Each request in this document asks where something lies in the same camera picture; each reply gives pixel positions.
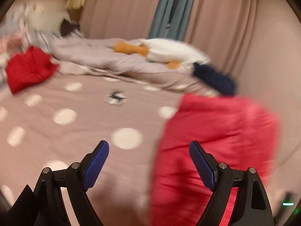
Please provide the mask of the bright red hooded down jacket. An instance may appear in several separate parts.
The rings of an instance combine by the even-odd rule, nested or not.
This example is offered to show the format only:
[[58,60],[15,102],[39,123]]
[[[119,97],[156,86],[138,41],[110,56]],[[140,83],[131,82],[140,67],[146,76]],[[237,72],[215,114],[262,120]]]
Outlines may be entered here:
[[255,168],[267,183],[279,121],[262,105],[240,97],[184,95],[159,142],[150,189],[151,225],[195,225],[210,199],[189,155],[192,141],[232,169]]

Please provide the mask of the pink folded clothes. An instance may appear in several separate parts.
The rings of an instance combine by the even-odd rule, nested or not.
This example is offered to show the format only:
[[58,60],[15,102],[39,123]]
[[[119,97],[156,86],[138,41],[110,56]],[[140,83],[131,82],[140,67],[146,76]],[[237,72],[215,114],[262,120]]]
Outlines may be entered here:
[[8,34],[1,37],[1,56],[6,56],[8,53],[18,47],[22,47],[24,37],[22,34]]

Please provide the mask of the black box green light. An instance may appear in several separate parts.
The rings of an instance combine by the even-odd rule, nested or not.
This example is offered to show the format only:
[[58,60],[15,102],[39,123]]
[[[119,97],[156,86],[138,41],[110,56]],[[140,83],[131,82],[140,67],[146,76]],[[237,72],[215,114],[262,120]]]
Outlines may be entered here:
[[287,226],[300,226],[300,201],[297,204],[293,202],[294,194],[286,192],[284,198],[280,203],[280,207],[274,216],[274,225],[280,225],[280,220],[288,209],[293,208],[293,212],[289,218],[283,223]]

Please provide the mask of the brown polka dot bedspread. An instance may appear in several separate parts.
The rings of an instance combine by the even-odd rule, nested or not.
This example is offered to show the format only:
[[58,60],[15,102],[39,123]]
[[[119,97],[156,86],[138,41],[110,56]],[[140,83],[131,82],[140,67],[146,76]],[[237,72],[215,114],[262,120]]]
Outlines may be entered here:
[[209,93],[186,80],[165,90],[141,81],[54,76],[1,98],[1,192],[13,204],[34,188],[45,167],[66,169],[101,140],[110,153],[88,197],[105,225],[149,225],[154,156],[166,122],[187,92]]

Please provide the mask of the navy blue garment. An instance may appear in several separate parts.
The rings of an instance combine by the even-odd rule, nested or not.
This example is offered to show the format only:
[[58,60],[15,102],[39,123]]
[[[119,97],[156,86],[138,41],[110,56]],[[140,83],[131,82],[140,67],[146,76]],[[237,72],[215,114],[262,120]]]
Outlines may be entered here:
[[193,63],[193,76],[223,95],[234,96],[236,94],[236,84],[234,80],[216,71],[215,68],[208,64]]

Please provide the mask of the white plush goose toy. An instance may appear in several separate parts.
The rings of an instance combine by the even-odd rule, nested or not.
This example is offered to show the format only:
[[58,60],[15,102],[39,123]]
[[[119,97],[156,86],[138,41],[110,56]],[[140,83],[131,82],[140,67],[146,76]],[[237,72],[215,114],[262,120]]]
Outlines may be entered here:
[[209,56],[194,46],[165,38],[139,39],[137,42],[120,41],[112,48],[116,53],[139,54],[150,62],[164,63],[170,69],[211,62]]

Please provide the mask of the folded dark red down jacket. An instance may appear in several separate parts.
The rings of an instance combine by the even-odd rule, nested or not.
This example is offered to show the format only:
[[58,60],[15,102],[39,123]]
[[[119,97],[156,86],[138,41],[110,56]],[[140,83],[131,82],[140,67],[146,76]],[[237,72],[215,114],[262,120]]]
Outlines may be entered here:
[[51,78],[59,66],[50,59],[51,55],[33,45],[26,52],[12,57],[6,66],[10,91],[16,94]]

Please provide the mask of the pink curtain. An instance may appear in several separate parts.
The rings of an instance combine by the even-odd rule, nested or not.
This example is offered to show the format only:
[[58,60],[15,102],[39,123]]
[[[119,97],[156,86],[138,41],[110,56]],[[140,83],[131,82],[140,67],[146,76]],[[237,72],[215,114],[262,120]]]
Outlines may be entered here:
[[[86,0],[80,19],[89,38],[149,39],[159,0]],[[194,0],[184,40],[214,66],[240,71],[256,18],[257,0]]]

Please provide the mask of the rumpled grey lilac duvet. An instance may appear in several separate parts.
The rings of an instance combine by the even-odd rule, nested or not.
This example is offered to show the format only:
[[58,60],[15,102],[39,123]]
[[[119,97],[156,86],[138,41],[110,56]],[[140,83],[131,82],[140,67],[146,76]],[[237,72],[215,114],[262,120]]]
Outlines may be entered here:
[[52,41],[50,48],[54,62],[60,65],[59,72],[64,75],[109,76],[170,91],[205,94],[209,90],[190,71],[168,69],[137,54],[114,52],[112,46],[117,41],[70,37]]

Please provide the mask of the blue grey curtain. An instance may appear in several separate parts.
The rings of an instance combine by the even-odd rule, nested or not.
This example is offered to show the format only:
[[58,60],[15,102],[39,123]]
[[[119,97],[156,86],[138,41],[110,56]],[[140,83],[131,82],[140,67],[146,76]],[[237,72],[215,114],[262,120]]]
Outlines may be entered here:
[[159,0],[148,38],[183,41],[193,2],[194,0]]

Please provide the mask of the plaid blue white pillow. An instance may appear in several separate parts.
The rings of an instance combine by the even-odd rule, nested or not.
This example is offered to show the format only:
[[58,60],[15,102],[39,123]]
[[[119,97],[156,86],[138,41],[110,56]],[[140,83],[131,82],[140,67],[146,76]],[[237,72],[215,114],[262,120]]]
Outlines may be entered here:
[[81,33],[78,29],[71,31],[66,36],[62,36],[62,34],[59,31],[28,31],[24,36],[23,44],[21,46],[11,49],[7,53],[1,54],[1,85],[6,83],[7,80],[7,76],[5,73],[6,64],[8,60],[12,58],[15,54],[21,54],[25,52],[30,45],[34,45],[38,48],[41,48],[45,53],[51,54],[50,43],[55,39],[60,39],[64,37],[84,38],[84,34]]

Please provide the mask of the small black garment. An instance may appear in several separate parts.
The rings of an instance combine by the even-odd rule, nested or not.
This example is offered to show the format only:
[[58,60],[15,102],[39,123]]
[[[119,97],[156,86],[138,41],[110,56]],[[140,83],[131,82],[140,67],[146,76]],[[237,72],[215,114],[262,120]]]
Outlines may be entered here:
[[60,25],[60,33],[62,37],[69,35],[74,30],[80,31],[80,25],[74,22],[70,22],[64,18]]

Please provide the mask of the beige pillow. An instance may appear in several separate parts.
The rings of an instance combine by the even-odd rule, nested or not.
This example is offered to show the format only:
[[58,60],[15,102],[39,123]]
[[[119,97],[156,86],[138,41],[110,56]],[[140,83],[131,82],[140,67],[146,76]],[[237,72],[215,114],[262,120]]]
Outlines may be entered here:
[[70,20],[66,10],[52,10],[39,3],[26,6],[25,21],[31,30],[57,32],[64,20]]

